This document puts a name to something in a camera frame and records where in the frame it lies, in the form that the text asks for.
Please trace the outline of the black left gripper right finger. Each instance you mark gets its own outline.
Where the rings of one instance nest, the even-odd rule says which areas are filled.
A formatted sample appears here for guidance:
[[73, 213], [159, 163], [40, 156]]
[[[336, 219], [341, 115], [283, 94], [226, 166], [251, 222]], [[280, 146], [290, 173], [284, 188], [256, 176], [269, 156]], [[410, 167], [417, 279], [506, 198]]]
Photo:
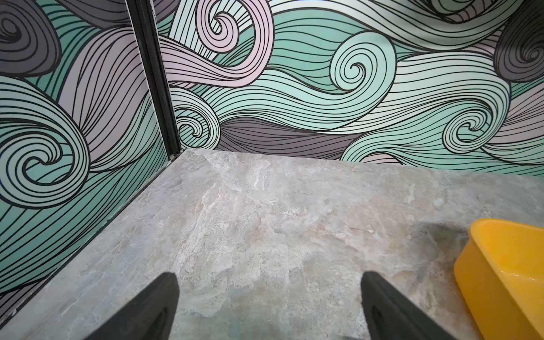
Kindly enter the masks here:
[[363, 274], [361, 297], [372, 339], [453, 338], [375, 271]]

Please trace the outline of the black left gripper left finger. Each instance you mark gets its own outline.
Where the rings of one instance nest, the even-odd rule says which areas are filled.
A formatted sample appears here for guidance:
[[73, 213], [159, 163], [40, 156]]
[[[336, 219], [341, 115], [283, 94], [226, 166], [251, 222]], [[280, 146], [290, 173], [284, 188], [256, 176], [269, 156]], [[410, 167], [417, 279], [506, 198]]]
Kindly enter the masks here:
[[179, 301], [174, 273], [161, 273], [87, 339], [168, 339]]

